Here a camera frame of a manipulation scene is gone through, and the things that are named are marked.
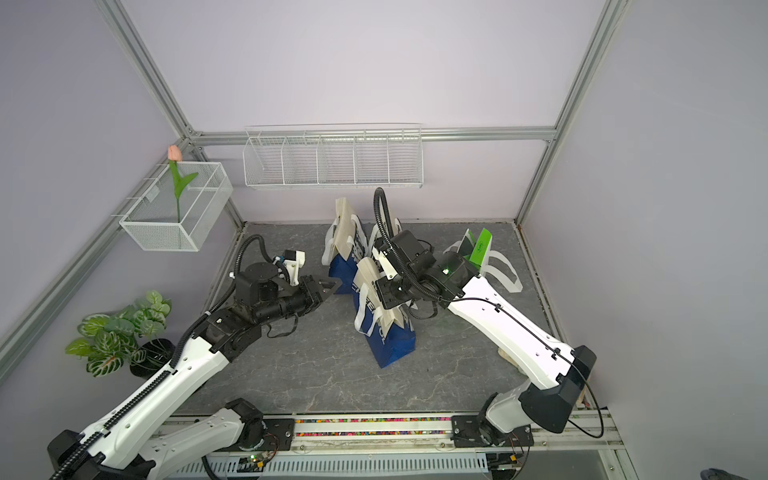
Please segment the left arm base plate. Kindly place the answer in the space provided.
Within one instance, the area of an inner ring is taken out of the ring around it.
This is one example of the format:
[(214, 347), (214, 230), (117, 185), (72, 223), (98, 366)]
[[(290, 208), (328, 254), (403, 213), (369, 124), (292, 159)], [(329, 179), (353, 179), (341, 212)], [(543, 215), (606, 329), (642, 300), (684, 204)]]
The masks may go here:
[(269, 417), (262, 421), (260, 437), (246, 431), (233, 445), (216, 450), (216, 453), (250, 451), (282, 452), (291, 449), (296, 421), (288, 417)]

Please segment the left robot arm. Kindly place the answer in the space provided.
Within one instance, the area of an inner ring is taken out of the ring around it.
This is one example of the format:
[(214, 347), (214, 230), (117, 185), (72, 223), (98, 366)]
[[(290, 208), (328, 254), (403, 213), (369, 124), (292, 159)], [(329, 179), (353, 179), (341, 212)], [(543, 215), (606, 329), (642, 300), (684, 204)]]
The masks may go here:
[(262, 336), (264, 326), (312, 313), (340, 287), (338, 278), (290, 274), (260, 262), (235, 271), (225, 303), (185, 332), (168, 363), (110, 413), (48, 446), (55, 479), (164, 479), (225, 447), (268, 442), (263, 413), (242, 398), (210, 417), (156, 438), (193, 393)]

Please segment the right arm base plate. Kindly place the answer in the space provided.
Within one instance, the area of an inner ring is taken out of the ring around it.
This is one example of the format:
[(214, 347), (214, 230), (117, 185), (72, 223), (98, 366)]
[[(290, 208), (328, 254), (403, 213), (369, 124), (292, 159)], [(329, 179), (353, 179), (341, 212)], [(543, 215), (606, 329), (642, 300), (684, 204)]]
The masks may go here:
[(453, 415), (451, 420), (451, 441), (457, 448), (521, 447), (534, 444), (532, 427), (525, 425), (509, 433), (501, 433), (478, 414)]

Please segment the green white takeout bag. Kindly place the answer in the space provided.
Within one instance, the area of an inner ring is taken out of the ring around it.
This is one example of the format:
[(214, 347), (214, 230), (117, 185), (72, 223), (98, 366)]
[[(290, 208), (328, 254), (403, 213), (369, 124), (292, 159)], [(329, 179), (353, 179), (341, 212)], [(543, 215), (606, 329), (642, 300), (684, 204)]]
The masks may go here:
[(493, 235), (483, 229), (474, 235), (467, 229), (463, 237), (444, 250), (456, 252), (478, 268), (481, 276), (495, 278), (509, 293), (521, 293), (523, 284), (511, 261), (492, 248)]

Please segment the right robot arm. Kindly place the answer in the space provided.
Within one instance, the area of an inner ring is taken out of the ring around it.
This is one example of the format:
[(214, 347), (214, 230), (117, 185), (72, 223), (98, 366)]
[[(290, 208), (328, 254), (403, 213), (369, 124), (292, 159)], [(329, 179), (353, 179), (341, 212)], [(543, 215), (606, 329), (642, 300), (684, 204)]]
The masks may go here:
[(410, 231), (374, 242), (373, 258), (383, 269), (374, 283), (384, 308), (429, 300), (467, 321), (511, 357), (527, 381), (497, 394), (483, 421), (499, 433), (531, 423), (559, 434), (588, 379), (596, 354), (547, 334), (507, 302), (479, 268), (454, 251), (432, 253)]

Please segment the blue beige tote bag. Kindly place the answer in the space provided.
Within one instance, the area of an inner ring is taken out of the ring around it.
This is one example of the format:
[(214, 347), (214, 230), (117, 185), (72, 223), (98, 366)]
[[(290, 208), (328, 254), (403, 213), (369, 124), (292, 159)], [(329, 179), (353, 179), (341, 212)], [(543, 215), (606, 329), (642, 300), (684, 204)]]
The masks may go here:
[(372, 258), (358, 262), (352, 285), (354, 328), (366, 338), (378, 366), (386, 368), (415, 351), (416, 333), (399, 307), (384, 308), (374, 285), (381, 277)]

